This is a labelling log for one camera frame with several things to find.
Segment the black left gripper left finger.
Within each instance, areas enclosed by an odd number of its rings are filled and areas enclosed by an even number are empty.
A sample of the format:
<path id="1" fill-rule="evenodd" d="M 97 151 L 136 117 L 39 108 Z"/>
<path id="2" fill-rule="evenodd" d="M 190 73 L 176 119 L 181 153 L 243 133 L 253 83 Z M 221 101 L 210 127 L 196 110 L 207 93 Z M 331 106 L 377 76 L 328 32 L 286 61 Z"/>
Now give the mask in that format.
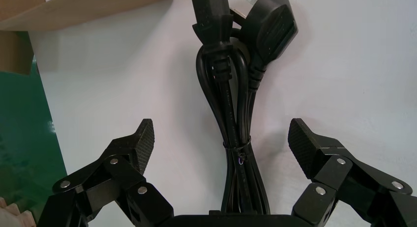
<path id="1" fill-rule="evenodd" d="M 59 180 L 52 226 L 86 227 L 111 202 L 136 227 L 159 227 L 173 217 L 172 206 L 144 177 L 153 148 L 153 122 L 143 119 L 132 135 L 112 140 L 96 161 Z"/>

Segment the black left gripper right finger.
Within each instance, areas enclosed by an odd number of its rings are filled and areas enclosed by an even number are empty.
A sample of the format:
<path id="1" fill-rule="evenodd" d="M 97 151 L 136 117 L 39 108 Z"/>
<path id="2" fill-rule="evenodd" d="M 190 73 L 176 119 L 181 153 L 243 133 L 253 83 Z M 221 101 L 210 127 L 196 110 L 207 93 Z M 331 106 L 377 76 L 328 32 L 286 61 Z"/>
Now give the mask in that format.
<path id="1" fill-rule="evenodd" d="M 289 147 L 310 184 L 292 215 L 322 227 L 339 202 L 349 205 L 373 227 L 414 227 L 417 199 L 404 181 L 355 158 L 337 139 L 313 133 L 293 118 Z"/>

